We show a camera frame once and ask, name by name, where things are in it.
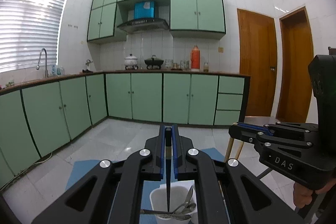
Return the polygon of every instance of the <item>drawer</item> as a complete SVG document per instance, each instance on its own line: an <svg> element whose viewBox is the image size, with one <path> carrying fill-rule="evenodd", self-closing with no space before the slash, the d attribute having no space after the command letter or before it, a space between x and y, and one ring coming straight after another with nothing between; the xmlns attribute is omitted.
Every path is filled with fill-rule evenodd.
<svg viewBox="0 0 336 224"><path fill-rule="evenodd" d="M230 126L238 122L240 111L217 110L215 126Z"/></svg>
<svg viewBox="0 0 336 224"><path fill-rule="evenodd" d="M218 92L243 94L244 80L243 77L220 76Z"/></svg>
<svg viewBox="0 0 336 224"><path fill-rule="evenodd" d="M239 94L218 94L217 109L240 110L243 96Z"/></svg>

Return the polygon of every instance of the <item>white blinds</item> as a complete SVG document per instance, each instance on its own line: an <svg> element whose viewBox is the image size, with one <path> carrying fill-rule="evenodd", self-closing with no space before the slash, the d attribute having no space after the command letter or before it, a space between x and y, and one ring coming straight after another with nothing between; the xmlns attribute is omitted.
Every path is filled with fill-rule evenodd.
<svg viewBox="0 0 336 224"><path fill-rule="evenodd" d="M36 66L43 47L56 64L65 1L0 0L0 72Z"/></svg>

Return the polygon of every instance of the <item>blue box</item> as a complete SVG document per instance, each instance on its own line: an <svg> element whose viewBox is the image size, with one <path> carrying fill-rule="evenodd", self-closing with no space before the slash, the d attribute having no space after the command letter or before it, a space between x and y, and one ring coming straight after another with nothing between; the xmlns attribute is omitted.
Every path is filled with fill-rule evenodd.
<svg viewBox="0 0 336 224"><path fill-rule="evenodd" d="M134 6L134 19L154 17L154 1L143 1Z"/></svg>

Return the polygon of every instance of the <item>door frame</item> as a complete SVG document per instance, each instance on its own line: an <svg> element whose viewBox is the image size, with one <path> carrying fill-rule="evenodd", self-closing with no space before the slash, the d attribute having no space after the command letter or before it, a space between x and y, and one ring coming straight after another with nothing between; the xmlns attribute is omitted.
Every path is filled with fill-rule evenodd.
<svg viewBox="0 0 336 224"><path fill-rule="evenodd" d="M255 15L259 15L259 16L264 16L264 17L268 17L270 19L273 20L273 30L274 30L274 35L275 35L275 80L274 80L274 92L273 92L273 96L272 96L272 107L270 109L270 112L269 112L269 116L271 116L272 114L272 109L273 109L273 104L274 104L274 98L275 98L275 93L276 93L276 90L277 90L277 78L278 78L278 39L277 39L277 30L276 30L276 27L275 27L275 24L276 24L276 19L274 17L271 17L271 16L268 16L268 15L264 15L264 14L260 14L260 13L257 13L257 12L253 12L253 11L249 11L249 10L246 10L246 9L239 9L237 8L237 16L238 16L238 27L239 27L239 54L240 54L240 57L239 57L239 73L241 74L241 61L242 61L242 58L241 58L241 38L240 38L240 12L248 12L248 13L251 13L251 14L255 14Z"/></svg>
<svg viewBox="0 0 336 224"><path fill-rule="evenodd" d="M279 18L279 24L280 24L280 30L281 30L281 45L282 45L282 73L281 73L281 88L280 88L280 97L279 97L279 101L278 101L278 108L277 108L277 114L276 114L276 119L279 119L279 112L280 112L280 109L281 109L281 101L282 101L282 96L283 96L283 91L285 89L285 86L284 86L284 44L285 44L285 41L284 41L284 24L283 24L283 20L287 19L288 17L291 17L299 12L302 12L304 11L305 13L305 17L306 17L306 20L307 20L307 23L308 23L308 28L310 30L310 47L311 47L311 52L313 53L313 57L314 57L314 45L313 45L313 39L312 39L312 34L311 34L311 27L310 27L310 22L309 22L309 17L308 17L308 13L307 13L307 9L306 9L306 6L304 7L301 7L281 18Z"/></svg>

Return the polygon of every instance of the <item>electrical cord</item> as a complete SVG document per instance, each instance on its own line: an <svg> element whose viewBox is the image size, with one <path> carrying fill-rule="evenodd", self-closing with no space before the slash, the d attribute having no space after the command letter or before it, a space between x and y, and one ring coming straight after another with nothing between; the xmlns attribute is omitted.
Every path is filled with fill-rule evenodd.
<svg viewBox="0 0 336 224"><path fill-rule="evenodd" d="M53 155L53 152L50 153L50 156L49 158L47 158L46 160L43 160L43 161L38 161L38 162L35 162L34 164L32 164L32 166L34 165L39 165L39 164L42 164L48 160L50 160L50 158L52 157ZM8 181L4 186L2 186L0 188L0 192L2 192L3 189L5 189L7 187L8 184L10 184L11 182L13 182L15 179L17 179L18 177L20 177L24 172L26 172L30 167L32 166L29 166L27 169L23 170L21 173L19 173L18 175L14 176L14 178L12 178L10 181Z"/></svg>

